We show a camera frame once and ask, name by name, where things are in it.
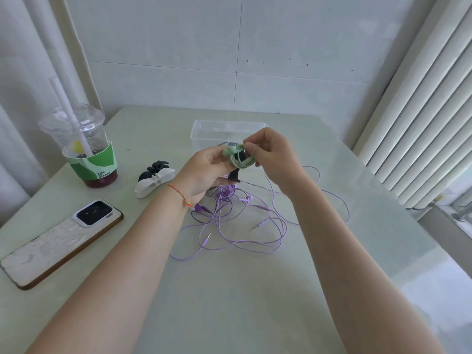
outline person's left hand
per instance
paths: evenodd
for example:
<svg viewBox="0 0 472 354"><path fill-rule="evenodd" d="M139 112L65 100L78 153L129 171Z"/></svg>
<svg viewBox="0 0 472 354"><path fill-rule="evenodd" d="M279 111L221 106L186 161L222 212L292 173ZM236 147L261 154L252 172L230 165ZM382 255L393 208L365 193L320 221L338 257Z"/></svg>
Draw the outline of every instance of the person's left hand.
<svg viewBox="0 0 472 354"><path fill-rule="evenodd" d="M222 155L226 145L214 146L195 153L182 167L172 185L193 204L202 199L212 186L236 184L221 177L236 169L231 160Z"/></svg>

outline white table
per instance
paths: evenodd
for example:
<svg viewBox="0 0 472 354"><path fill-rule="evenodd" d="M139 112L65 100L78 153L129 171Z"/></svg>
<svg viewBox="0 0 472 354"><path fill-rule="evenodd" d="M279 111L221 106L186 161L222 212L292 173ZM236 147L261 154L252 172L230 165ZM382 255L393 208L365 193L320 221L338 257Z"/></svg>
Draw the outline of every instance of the white table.
<svg viewBox="0 0 472 354"><path fill-rule="evenodd" d="M231 111L126 107L107 125L118 160L117 181L88 189L64 166L0 229L0 258L102 198L125 219L30 291L0 272L0 352L23 353L62 303L125 234L149 202L133 194L139 174L156 160L179 170L192 155L195 119L262 121L288 137L305 165L321 171L321 188L349 205L348 222L369 253L428 321L449 353L472 351L472 281L395 198L316 117ZM240 177L266 186L255 167ZM241 185L257 194L264 190ZM339 200L330 197L342 216ZM290 203L278 210L294 219ZM226 225L230 236L274 236L250 209ZM172 250L196 248L195 230L182 232ZM212 236L209 245L217 244ZM289 226L277 254L228 249L203 251L189 262L169 259L135 353L344 353L303 236Z"/></svg>

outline white curtain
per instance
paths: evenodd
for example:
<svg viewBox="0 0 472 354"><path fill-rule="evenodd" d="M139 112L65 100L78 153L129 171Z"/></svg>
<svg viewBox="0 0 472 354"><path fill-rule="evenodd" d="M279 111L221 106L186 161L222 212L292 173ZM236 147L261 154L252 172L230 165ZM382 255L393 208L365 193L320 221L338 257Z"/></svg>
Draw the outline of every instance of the white curtain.
<svg viewBox="0 0 472 354"><path fill-rule="evenodd" d="M0 0L0 226L65 163L38 126L59 106L54 76L73 105L101 108L65 1Z"/></svg>

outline person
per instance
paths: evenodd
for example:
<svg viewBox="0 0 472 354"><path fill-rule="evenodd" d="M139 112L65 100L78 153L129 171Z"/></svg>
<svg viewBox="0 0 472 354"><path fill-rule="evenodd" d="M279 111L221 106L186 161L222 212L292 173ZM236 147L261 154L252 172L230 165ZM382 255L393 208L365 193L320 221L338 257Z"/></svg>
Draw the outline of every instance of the person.
<svg viewBox="0 0 472 354"><path fill-rule="evenodd" d="M224 148L197 152L176 176L173 186L191 203L197 203L211 186L231 183L222 177L235 169L222 156ZM245 139L244 148L292 201L346 351L444 353L304 172L287 139L264 128ZM187 209L182 196L165 186L27 353L131 353Z"/></svg>

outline person's left arm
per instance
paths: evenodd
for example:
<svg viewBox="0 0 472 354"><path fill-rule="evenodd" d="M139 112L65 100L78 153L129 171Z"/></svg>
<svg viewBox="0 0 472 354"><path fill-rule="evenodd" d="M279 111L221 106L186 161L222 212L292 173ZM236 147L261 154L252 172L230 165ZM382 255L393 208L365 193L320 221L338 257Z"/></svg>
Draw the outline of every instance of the person's left arm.
<svg viewBox="0 0 472 354"><path fill-rule="evenodd" d="M197 203L235 168L225 146L208 148L186 163L172 183ZM131 353L188 207L165 186L126 235L43 329L27 354Z"/></svg>

